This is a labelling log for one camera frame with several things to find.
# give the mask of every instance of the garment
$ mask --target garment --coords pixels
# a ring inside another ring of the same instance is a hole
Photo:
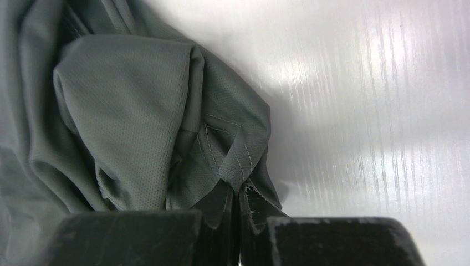
[[[269,106],[138,0],[0,0],[1,265],[71,212],[189,208],[267,174]]]

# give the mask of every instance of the white surface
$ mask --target white surface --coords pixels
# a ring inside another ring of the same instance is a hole
[[[292,216],[389,216],[470,265],[468,0],[147,0],[272,110]]]

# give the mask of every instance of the textured fabric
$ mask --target textured fabric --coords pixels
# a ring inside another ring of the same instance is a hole
[[[269,107],[137,0],[0,0],[0,262],[70,212],[189,208],[265,161]]]

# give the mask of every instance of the wood grain surface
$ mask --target wood grain surface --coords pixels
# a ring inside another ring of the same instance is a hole
[[[291,216],[386,216],[470,265],[470,1],[147,0],[271,106]]]

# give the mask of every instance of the cloth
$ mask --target cloth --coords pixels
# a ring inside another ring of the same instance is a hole
[[[0,264],[69,213],[189,208],[265,167],[269,106],[138,0],[0,0]]]

